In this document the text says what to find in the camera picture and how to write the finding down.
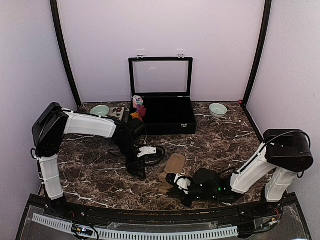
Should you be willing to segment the brown sock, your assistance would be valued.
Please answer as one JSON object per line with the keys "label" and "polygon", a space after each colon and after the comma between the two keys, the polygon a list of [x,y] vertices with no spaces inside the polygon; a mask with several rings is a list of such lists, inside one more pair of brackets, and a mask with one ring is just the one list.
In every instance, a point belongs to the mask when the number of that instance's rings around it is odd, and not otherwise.
{"label": "brown sock", "polygon": [[184,168],[186,158],[182,154],[174,153],[168,159],[164,171],[158,176],[161,182],[158,192],[160,194],[166,194],[173,186],[166,181],[166,176],[169,173],[180,174]]}

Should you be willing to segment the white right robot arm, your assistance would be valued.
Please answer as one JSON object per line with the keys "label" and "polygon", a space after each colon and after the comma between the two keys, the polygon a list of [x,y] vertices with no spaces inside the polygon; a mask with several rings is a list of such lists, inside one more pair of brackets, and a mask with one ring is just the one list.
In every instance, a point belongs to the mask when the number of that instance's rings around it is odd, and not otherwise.
{"label": "white right robot arm", "polygon": [[268,129],[253,156],[239,169],[223,178],[221,173],[200,168],[193,176],[168,173],[166,182],[172,187],[167,195],[179,199],[190,208],[195,201],[232,204],[270,171],[274,174],[264,187],[262,201],[255,213],[266,217],[275,208],[295,178],[303,176],[314,163],[311,139],[300,129]]}

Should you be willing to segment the magenta striped sock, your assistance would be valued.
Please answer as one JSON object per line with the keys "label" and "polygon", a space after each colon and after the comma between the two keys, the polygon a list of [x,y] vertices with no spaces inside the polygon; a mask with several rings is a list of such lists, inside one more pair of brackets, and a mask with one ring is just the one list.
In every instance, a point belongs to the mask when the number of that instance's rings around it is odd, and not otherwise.
{"label": "magenta striped sock", "polygon": [[143,121],[143,117],[139,112],[131,113],[130,116],[132,117],[132,119],[138,119],[140,121]]}

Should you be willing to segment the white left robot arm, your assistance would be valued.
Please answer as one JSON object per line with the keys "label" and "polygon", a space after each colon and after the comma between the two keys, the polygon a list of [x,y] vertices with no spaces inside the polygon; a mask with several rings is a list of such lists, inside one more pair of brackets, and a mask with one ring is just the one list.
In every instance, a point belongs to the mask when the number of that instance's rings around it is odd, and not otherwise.
{"label": "white left robot arm", "polygon": [[45,192],[53,201],[51,210],[60,218],[67,218],[71,213],[70,206],[61,199],[64,192],[58,167],[58,154],[65,135],[112,139],[125,157],[127,172],[145,179],[146,167],[157,165],[166,154],[161,146],[135,145],[135,140],[145,132],[144,123],[137,118],[124,122],[115,117],[76,112],[52,102],[32,126],[34,148],[30,151],[37,161]]}

